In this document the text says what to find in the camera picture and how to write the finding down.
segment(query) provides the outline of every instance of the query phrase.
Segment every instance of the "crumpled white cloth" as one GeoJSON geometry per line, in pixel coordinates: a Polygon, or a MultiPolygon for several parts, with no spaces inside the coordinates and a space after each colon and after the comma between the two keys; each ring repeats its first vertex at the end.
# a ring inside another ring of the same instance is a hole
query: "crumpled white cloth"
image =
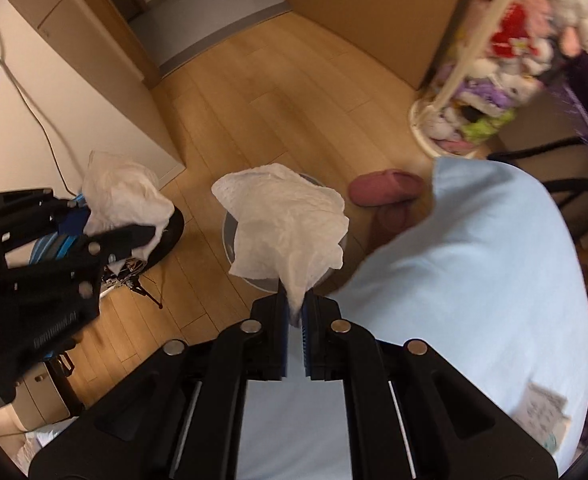
{"type": "MultiPolygon", "coordinates": [[[[156,227],[149,244],[132,250],[132,257],[147,261],[174,213],[172,201],[158,190],[156,175],[124,156],[92,152],[82,189],[92,211],[83,229],[86,235],[129,224],[156,227]]],[[[109,268],[118,274],[123,264],[124,260],[121,260],[110,264],[109,268]]]]}
{"type": "Polygon", "coordinates": [[[227,174],[212,193],[238,222],[230,274],[280,278],[296,324],[306,291],[327,269],[343,266],[343,197],[281,164],[227,174]]]}

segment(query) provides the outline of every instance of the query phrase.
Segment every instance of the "purple plush toy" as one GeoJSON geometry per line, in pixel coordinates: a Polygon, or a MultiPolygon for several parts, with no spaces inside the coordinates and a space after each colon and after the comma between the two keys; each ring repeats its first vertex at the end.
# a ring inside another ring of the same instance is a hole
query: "purple plush toy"
{"type": "Polygon", "coordinates": [[[462,83],[455,98],[490,117],[500,117],[513,106],[510,97],[489,79],[470,80],[462,83]]]}

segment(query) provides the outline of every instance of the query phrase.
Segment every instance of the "red plush toy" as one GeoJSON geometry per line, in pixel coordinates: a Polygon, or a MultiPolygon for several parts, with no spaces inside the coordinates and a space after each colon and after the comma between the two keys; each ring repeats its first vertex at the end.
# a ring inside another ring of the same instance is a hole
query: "red plush toy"
{"type": "Polygon", "coordinates": [[[501,20],[501,30],[492,36],[492,52],[496,57],[513,59],[532,54],[538,56],[538,49],[532,46],[527,30],[527,12],[521,4],[511,4],[501,20]]]}

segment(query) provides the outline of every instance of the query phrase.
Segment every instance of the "round white base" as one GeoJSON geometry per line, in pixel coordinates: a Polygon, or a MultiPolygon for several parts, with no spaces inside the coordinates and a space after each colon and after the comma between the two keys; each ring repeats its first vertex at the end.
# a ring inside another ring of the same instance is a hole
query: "round white base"
{"type": "Polygon", "coordinates": [[[462,156],[463,158],[474,158],[478,150],[472,150],[467,155],[457,155],[456,153],[450,153],[442,149],[436,142],[431,140],[425,135],[418,125],[418,101],[414,101],[410,108],[409,121],[412,135],[421,149],[431,158],[438,158],[440,156],[462,156]]]}

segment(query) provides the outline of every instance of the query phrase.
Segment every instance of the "black tripod leg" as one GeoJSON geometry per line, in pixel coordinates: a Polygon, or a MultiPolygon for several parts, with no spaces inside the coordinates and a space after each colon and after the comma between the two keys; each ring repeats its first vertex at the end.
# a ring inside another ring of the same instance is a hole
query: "black tripod leg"
{"type": "Polygon", "coordinates": [[[159,308],[163,307],[163,303],[161,303],[160,301],[157,301],[154,296],[152,296],[148,291],[146,291],[143,288],[143,285],[140,284],[140,281],[138,280],[138,278],[133,278],[132,280],[129,280],[127,282],[127,286],[130,288],[130,290],[132,292],[136,292],[137,294],[139,294],[141,296],[146,296],[150,300],[154,301],[154,303],[156,303],[156,305],[159,308]]]}

